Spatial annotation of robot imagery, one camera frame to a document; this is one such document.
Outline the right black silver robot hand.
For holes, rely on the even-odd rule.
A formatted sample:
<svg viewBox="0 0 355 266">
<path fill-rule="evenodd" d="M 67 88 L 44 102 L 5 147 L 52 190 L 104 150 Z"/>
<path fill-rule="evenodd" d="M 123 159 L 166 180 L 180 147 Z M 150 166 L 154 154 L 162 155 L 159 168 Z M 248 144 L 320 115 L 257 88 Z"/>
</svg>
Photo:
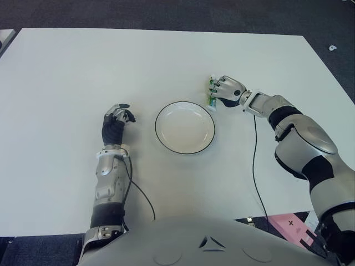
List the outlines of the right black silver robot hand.
<svg viewBox="0 0 355 266">
<path fill-rule="evenodd" d="M 209 83 L 210 96 L 219 99 L 228 108 L 239 106 L 246 90 L 242 83 L 226 75 L 219 79 L 211 79 Z"/>
</svg>

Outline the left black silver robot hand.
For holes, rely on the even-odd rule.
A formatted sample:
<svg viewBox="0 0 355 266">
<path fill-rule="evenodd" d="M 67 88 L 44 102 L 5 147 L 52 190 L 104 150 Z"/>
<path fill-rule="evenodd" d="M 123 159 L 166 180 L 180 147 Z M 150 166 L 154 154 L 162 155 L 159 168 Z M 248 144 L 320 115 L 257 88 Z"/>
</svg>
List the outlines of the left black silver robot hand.
<svg viewBox="0 0 355 266">
<path fill-rule="evenodd" d="M 102 139 L 104 145 L 121 145 L 126 123 L 136 122 L 129 104 L 115 104 L 104 115 Z"/>
</svg>

